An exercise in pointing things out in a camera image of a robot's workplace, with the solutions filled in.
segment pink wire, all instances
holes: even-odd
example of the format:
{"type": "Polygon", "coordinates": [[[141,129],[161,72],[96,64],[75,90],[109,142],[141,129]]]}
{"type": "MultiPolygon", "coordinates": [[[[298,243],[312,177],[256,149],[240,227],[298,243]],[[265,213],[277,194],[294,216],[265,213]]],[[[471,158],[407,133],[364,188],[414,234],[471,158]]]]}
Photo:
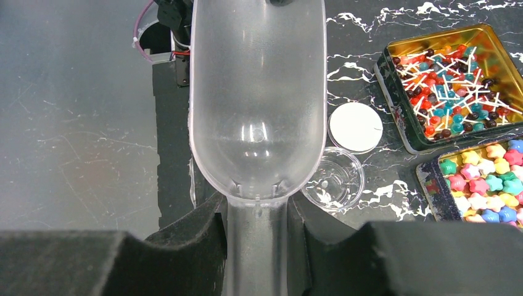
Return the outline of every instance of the pink wire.
{"type": "Polygon", "coordinates": [[[152,60],[150,59],[149,55],[146,54],[144,49],[140,46],[140,41],[138,40],[138,26],[140,25],[141,20],[143,19],[146,12],[149,10],[151,5],[154,3],[154,0],[150,0],[149,3],[146,4],[146,6],[143,8],[142,12],[138,15],[138,18],[136,19],[136,22],[134,23],[134,35],[133,40],[134,46],[136,46],[136,49],[140,52],[140,54],[144,57],[146,61],[152,64],[152,60]]]}

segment pink star candy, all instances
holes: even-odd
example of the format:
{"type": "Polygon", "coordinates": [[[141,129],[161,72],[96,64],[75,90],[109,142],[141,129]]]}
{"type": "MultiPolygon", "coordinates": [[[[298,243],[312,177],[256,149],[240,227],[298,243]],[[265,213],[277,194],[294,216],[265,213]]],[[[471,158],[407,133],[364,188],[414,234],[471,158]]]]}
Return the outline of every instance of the pink star candy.
{"type": "Polygon", "coordinates": [[[487,156],[490,158],[502,158],[505,153],[506,150],[499,144],[490,145],[487,147],[487,156]]]}
{"type": "Polygon", "coordinates": [[[520,205],[523,205],[523,192],[516,195],[515,198],[517,199],[517,201],[519,202],[520,205]]]}
{"type": "Polygon", "coordinates": [[[479,173],[479,169],[475,165],[471,165],[470,163],[467,163],[463,166],[461,171],[459,171],[467,180],[473,180],[477,177],[481,176],[479,173]]]}
{"type": "Polygon", "coordinates": [[[467,222],[473,222],[473,223],[485,223],[485,220],[483,220],[483,218],[481,218],[481,216],[478,214],[465,217],[465,220],[467,220],[467,222]]]}
{"type": "Polygon", "coordinates": [[[487,193],[487,191],[490,189],[490,186],[487,184],[487,182],[481,178],[470,181],[469,186],[470,186],[471,192],[476,192],[476,193],[479,193],[480,195],[485,195],[485,193],[487,193]]]}
{"type": "Polygon", "coordinates": [[[511,165],[510,170],[516,175],[516,177],[520,180],[523,180],[523,166],[519,165],[511,165]]]}
{"type": "Polygon", "coordinates": [[[488,174],[494,173],[496,171],[494,162],[492,160],[488,160],[488,159],[484,159],[484,158],[482,158],[479,161],[479,163],[477,164],[477,167],[479,169],[479,172],[482,175],[488,175],[488,174]]]}
{"type": "Polygon", "coordinates": [[[517,150],[508,150],[503,156],[510,165],[521,165],[523,163],[523,154],[517,150]]]}
{"type": "Polygon", "coordinates": [[[501,198],[497,195],[493,195],[491,197],[487,197],[487,208],[493,210],[494,212],[498,213],[501,211],[501,208],[505,206],[505,203],[501,200],[501,198]]]}
{"type": "Polygon", "coordinates": [[[448,177],[448,180],[450,181],[450,189],[454,189],[456,191],[463,191],[465,185],[467,184],[461,175],[450,176],[448,177]]]}
{"type": "Polygon", "coordinates": [[[523,224],[523,208],[520,208],[520,209],[517,211],[516,219],[517,219],[517,221],[519,222],[519,224],[523,224]]]}
{"type": "Polygon", "coordinates": [[[477,165],[481,157],[479,157],[476,151],[467,151],[461,154],[461,161],[463,163],[470,163],[472,165],[477,165]]]}
{"type": "Polygon", "coordinates": [[[469,202],[471,203],[471,209],[473,210],[485,210],[487,208],[487,198],[482,197],[478,193],[473,193],[469,197],[469,202]]]}

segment clear round dish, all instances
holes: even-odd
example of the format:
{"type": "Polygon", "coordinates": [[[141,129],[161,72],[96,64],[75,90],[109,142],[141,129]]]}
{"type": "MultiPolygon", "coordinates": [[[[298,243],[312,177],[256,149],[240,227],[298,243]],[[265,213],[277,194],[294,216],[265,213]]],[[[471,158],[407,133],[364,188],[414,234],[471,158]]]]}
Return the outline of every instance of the clear round dish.
{"type": "Polygon", "coordinates": [[[354,205],[364,187],[365,173],[360,161],[347,149],[327,147],[302,193],[323,210],[337,212],[354,205]]]}

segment black foam holder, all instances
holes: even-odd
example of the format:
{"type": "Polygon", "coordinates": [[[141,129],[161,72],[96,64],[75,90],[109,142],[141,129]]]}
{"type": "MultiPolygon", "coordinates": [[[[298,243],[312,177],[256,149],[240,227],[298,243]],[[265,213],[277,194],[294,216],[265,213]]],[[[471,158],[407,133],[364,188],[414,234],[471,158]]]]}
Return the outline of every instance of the black foam holder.
{"type": "MultiPolygon", "coordinates": [[[[116,231],[0,232],[2,295],[221,295],[226,234],[214,194],[140,241],[116,231]]],[[[371,222],[359,231],[296,194],[287,286],[298,295],[520,295],[512,226],[371,222]]]]}

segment candy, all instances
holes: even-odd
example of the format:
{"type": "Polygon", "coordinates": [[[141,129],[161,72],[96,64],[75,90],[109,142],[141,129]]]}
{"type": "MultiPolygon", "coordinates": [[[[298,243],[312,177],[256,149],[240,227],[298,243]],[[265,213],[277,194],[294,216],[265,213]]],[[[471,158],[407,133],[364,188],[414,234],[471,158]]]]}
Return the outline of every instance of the candy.
{"type": "Polygon", "coordinates": [[[516,219],[519,224],[523,224],[523,208],[517,210],[516,219]]]}
{"type": "Polygon", "coordinates": [[[496,123],[495,120],[487,120],[487,122],[485,122],[485,127],[486,128],[495,128],[497,125],[498,124],[496,123]]]}
{"type": "Polygon", "coordinates": [[[517,150],[511,149],[503,156],[510,165],[522,165],[523,164],[523,154],[519,153],[517,150]]]}
{"type": "Polygon", "coordinates": [[[503,157],[505,153],[505,149],[499,144],[494,144],[487,147],[487,156],[490,158],[500,158],[503,157]]]}
{"type": "Polygon", "coordinates": [[[443,175],[453,175],[456,173],[457,165],[455,162],[451,161],[450,159],[445,159],[440,164],[440,167],[442,169],[443,175]]]}
{"type": "Polygon", "coordinates": [[[462,169],[459,171],[467,180],[475,179],[481,174],[479,173],[479,169],[475,165],[471,165],[470,163],[465,164],[462,169]]]}
{"type": "MultiPolygon", "coordinates": [[[[487,117],[488,117],[488,111],[486,111],[486,110],[480,110],[478,113],[479,113],[479,118],[478,118],[479,120],[487,119],[487,117]]],[[[487,124],[486,124],[487,128],[489,127],[489,125],[492,125],[491,123],[489,124],[489,122],[491,122],[491,121],[493,121],[494,123],[496,123],[494,120],[489,120],[489,121],[487,121],[487,124]]]]}
{"type": "Polygon", "coordinates": [[[483,220],[483,218],[478,214],[475,214],[472,216],[467,216],[467,217],[465,217],[465,220],[467,220],[468,222],[473,222],[473,223],[485,223],[485,220],[483,220]]]}
{"type": "Polygon", "coordinates": [[[508,149],[517,150],[519,153],[523,153],[523,140],[508,141],[508,149]]]}
{"type": "Polygon", "coordinates": [[[474,127],[472,127],[472,124],[468,123],[468,122],[464,122],[463,123],[463,130],[465,131],[472,131],[474,129],[474,127]]]}
{"type": "Polygon", "coordinates": [[[479,160],[477,167],[479,168],[479,171],[482,175],[488,175],[496,171],[494,162],[485,158],[479,160]]]}
{"type": "Polygon", "coordinates": [[[488,184],[488,191],[503,190],[503,180],[494,175],[488,175],[485,182],[488,184]]]}
{"type": "Polygon", "coordinates": [[[465,196],[461,197],[455,197],[454,201],[456,202],[456,205],[458,206],[458,210],[461,212],[461,216],[465,214],[471,207],[471,203],[465,196]]]}
{"type": "Polygon", "coordinates": [[[482,131],[484,129],[485,129],[485,125],[483,123],[478,122],[478,123],[474,124],[474,127],[473,127],[474,131],[482,131]]]}
{"type": "Polygon", "coordinates": [[[499,175],[499,178],[502,179],[503,181],[507,181],[507,180],[517,179],[517,176],[513,172],[508,171],[505,174],[499,175]]]}
{"type": "Polygon", "coordinates": [[[460,123],[453,123],[450,126],[450,131],[454,134],[458,134],[464,130],[463,125],[460,123]]]}
{"type": "Polygon", "coordinates": [[[478,193],[473,193],[468,198],[468,201],[471,203],[471,209],[473,210],[485,210],[487,208],[487,198],[478,193]]]}
{"type": "Polygon", "coordinates": [[[520,205],[523,205],[523,192],[521,192],[520,194],[514,196],[517,201],[519,202],[520,205]]]}
{"type": "Polygon", "coordinates": [[[523,180],[523,166],[511,165],[510,171],[512,171],[518,179],[523,180]]]}
{"type": "Polygon", "coordinates": [[[505,205],[508,205],[509,207],[516,207],[519,205],[519,201],[512,194],[501,193],[499,196],[505,205]]]}
{"type": "Polygon", "coordinates": [[[441,117],[433,116],[430,118],[429,122],[431,123],[431,125],[438,125],[441,122],[441,117]]]}
{"type": "Polygon", "coordinates": [[[463,191],[467,184],[461,175],[450,176],[448,177],[448,180],[450,181],[450,188],[456,191],[463,191]]]}
{"type": "Polygon", "coordinates": [[[505,203],[502,201],[501,197],[497,195],[487,197],[487,209],[493,210],[494,212],[499,212],[504,206],[505,203]]]}
{"type": "Polygon", "coordinates": [[[510,164],[505,158],[496,158],[496,160],[494,160],[494,167],[496,168],[496,173],[501,175],[510,171],[510,164]]]}
{"type": "Polygon", "coordinates": [[[443,109],[438,108],[438,109],[434,110],[434,116],[440,117],[440,120],[441,120],[441,118],[443,116],[445,116],[445,112],[443,111],[443,109]]]}
{"type": "Polygon", "coordinates": [[[501,208],[501,211],[498,213],[500,216],[501,222],[515,222],[516,221],[516,210],[509,208],[507,206],[501,208]]]}
{"type": "Polygon", "coordinates": [[[500,222],[500,216],[491,210],[484,210],[483,214],[481,214],[481,218],[485,220],[487,223],[499,223],[500,222]]]}
{"type": "Polygon", "coordinates": [[[505,125],[509,123],[506,119],[509,112],[523,113],[499,100],[499,92],[490,90],[496,80],[484,73],[496,71],[492,68],[482,71],[475,50],[476,47],[471,47],[465,51],[452,51],[451,47],[445,46],[434,55],[427,50],[393,57],[414,114],[428,139],[439,141],[465,132],[505,125]],[[420,108],[429,114],[421,113],[420,108]],[[428,126],[433,126],[435,131],[425,133],[428,126]]]}
{"type": "Polygon", "coordinates": [[[512,195],[518,195],[523,191],[523,183],[519,179],[503,181],[503,191],[512,195]]]}
{"type": "Polygon", "coordinates": [[[470,163],[472,165],[477,165],[479,163],[480,157],[476,151],[467,151],[461,154],[463,163],[470,163]]]}
{"type": "Polygon", "coordinates": [[[481,195],[485,195],[485,193],[487,193],[487,191],[489,189],[487,182],[481,178],[470,181],[469,187],[470,187],[471,192],[479,193],[481,195]]]}

